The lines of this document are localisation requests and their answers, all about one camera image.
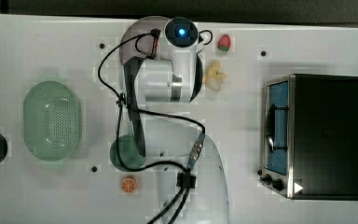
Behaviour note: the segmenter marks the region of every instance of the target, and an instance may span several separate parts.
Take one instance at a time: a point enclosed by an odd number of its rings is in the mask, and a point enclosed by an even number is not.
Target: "orange slice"
[[[121,190],[126,193],[133,193],[136,191],[136,181],[131,175],[121,180]]]

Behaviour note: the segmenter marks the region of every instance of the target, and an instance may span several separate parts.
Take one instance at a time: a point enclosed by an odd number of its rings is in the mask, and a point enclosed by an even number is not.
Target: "black cable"
[[[121,46],[127,44],[128,42],[132,41],[133,39],[135,38],[138,38],[140,36],[145,36],[145,35],[150,35],[151,33],[147,33],[147,34],[141,34],[141,35],[136,35],[124,42],[121,42],[119,45],[117,45],[114,49],[110,50],[109,53],[106,54],[106,56],[103,58],[103,60],[101,61],[100,63],[100,66],[98,67],[98,79],[100,79],[100,81],[104,84],[105,87],[109,88],[111,91],[113,91],[115,93],[115,95],[117,96],[117,98],[120,98],[120,95],[118,94],[118,92],[113,88],[111,87],[109,84],[107,84],[106,82],[103,81],[103,79],[101,78],[101,69],[103,67],[103,64],[104,62],[107,60],[107,58],[109,58],[109,56],[115,52],[118,48],[120,48]]]
[[[144,35],[143,35],[143,36],[139,36],[139,37],[136,39],[136,41],[135,41],[135,49],[136,49],[136,51],[138,51],[138,52],[140,52],[140,53],[142,53],[142,51],[138,49],[138,42],[139,42],[139,40],[141,40],[143,37],[144,37]]]
[[[171,218],[170,222],[168,222],[168,224],[173,224],[173,222],[176,220],[176,218],[179,216],[180,211],[182,211],[183,207],[185,206],[187,197],[188,197],[188,193],[190,192],[190,187],[186,188],[186,192],[185,195],[183,196],[182,201],[180,202],[178,208],[176,208],[175,213],[173,214],[173,217]]]
[[[199,32],[199,35],[201,35],[202,33],[205,33],[205,32],[207,32],[207,33],[209,33],[211,35],[211,38],[209,39],[209,41],[204,44],[204,45],[209,45],[212,42],[213,34],[212,34],[212,31],[210,31],[210,30],[203,30],[203,31]]]
[[[181,168],[182,170],[184,170],[186,172],[186,168],[180,164],[180,163],[177,163],[177,162],[174,162],[174,161],[158,161],[158,162],[154,162],[152,164],[149,164],[143,168],[140,168],[140,169],[131,169],[130,167],[127,167],[126,164],[123,162],[123,160],[121,159],[121,156],[120,156],[120,150],[118,148],[119,144],[118,144],[118,138],[120,137],[120,126],[121,126],[121,121],[122,121],[122,113],[123,113],[123,106],[122,105],[119,105],[119,110],[118,110],[118,122],[117,122],[117,130],[116,130],[116,149],[117,149],[117,158],[118,158],[118,161],[120,162],[120,165],[126,169],[126,170],[139,170],[139,171],[142,171],[142,170],[145,170],[145,169],[148,169],[150,167],[153,167],[153,166],[157,166],[157,165],[162,165],[162,164],[170,164],[170,165],[175,165],[175,166],[178,166],[179,168]],[[167,204],[164,209],[162,209],[155,217],[153,217],[150,221],[147,222],[147,224],[152,224],[154,222],[156,222],[159,218],[161,218],[162,216],[164,216],[168,210],[170,210],[173,205],[178,201],[179,197],[183,194],[183,191],[185,190],[185,187],[181,187],[180,190],[176,193],[175,197],[173,197],[173,199],[170,201],[169,204]]]
[[[182,169],[182,171],[184,171],[185,174],[189,174],[190,171],[187,170],[182,164],[178,163],[178,162],[175,162],[175,161],[157,161],[157,162],[153,162],[151,164],[148,164],[142,168],[130,168],[128,167],[124,161],[121,159],[121,156],[120,156],[120,150],[119,150],[119,143],[118,143],[118,138],[120,136],[120,126],[121,126],[121,120],[122,120],[122,110],[123,110],[123,102],[125,101],[125,98],[124,98],[124,94],[118,94],[118,92],[113,88],[111,87],[108,83],[104,82],[102,77],[101,77],[101,69],[102,69],[102,66],[104,64],[104,62],[107,60],[107,58],[113,53],[115,52],[116,49],[120,48],[121,46],[123,46],[124,44],[132,41],[133,39],[137,38],[136,40],[136,43],[135,43],[135,46],[137,44],[137,42],[139,41],[139,39],[141,39],[142,37],[146,36],[146,35],[151,35],[151,33],[147,33],[147,34],[142,34],[142,35],[137,35],[137,36],[134,36],[122,43],[120,43],[118,46],[116,46],[114,49],[112,49],[104,58],[103,60],[101,61],[100,63],[100,66],[98,67],[98,79],[100,79],[100,81],[104,84],[104,86],[106,86],[108,89],[110,89],[111,91],[113,91],[115,93],[115,95],[117,96],[118,98],[118,106],[119,106],[119,112],[118,112],[118,122],[117,122],[117,134],[116,134],[116,144],[117,144],[117,158],[118,158],[118,161],[120,163],[120,165],[126,169],[127,171],[129,172],[140,172],[140,171],[143,171],[143,170],[146,170],[148,168],[151,168],[151,167],[154,167],[154,166],[157,166],[157,165],[173,165],[173,166],[176,166],[180,169]],[[189,121],[189,122],[193,122],[193,123],[196,123],[197,125],[199,125],[202,129],[202,132],[205,133],[205,127],[193,120],[193,119],[188,119],[188,118],[185,118],[185,117],[181,117],[181,116],[175,116],[175,115],[168,115],[168,114],[161,114],[161,113],[157,113],[157,112],[152,112],[152,111],[147,111],[147,110],[142,110],[142,109],[138,109],[139,112],[141,113],[146,113],[146,114],[149,114],[149,115],[155,115],[155,116],[161,116],[161,117],[166,117],[166,118],[172,118],[172,119],[182,119],[182,120],[186,120],[186,121]],[[177,200],[179,199],[179,197],[183,194],[183,191],[185,190],[185,187],[181,187],[180,190],[176,193],[175,197],[171,200],[171,202],[163,209],[161,210],[155,217],[152,218],[152,220],[150,220],[148,222],[148,224],[152,224],[154,223],[155,221],[157,221],[159,218],[161,218],[162,216],[164,216],[165,213],[167,213],[167,211],[177,202]],[[186,187],[186,192],[185,192],[185,195],[183,196],[183,200],[181,201],[181,203],[179,204],[179,207],[176,209],[176,212],[174,214],[174,216],[172,217],[172,219],[170,220],[170,223],[173,223],[177,216],[179,215],[180,211],[182,210],[185,202],[186,202],[186,198],[188,196],[188,192],[190,191],[190,188],[189,187]]]

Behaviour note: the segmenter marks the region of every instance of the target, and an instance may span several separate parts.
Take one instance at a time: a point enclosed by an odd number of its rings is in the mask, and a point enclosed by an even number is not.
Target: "oven control knob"
[[[276,180],[272,180],[272,187],[275,188],[277,191],[283,190],[283,182],[280,178]]]
[[[266,185],[270,185],[272,181],[272,177],[270,175],[265,175],[264,177],[260,177],[261,181],[264,181]]]

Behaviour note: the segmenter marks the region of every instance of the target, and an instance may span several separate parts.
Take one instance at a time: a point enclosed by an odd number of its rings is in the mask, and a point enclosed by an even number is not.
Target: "blue indicator light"
[[[186,33],[185,29],[179,29],[179,35],[184,35]]]

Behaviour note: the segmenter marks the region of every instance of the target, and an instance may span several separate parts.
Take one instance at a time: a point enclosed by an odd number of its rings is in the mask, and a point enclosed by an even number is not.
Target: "red fruit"
[[[228,51],[229,47],[231,47],[231,39],[229,38],[229,35],[222,35],[219,42],[217,42],[217,47],[222,51]]]

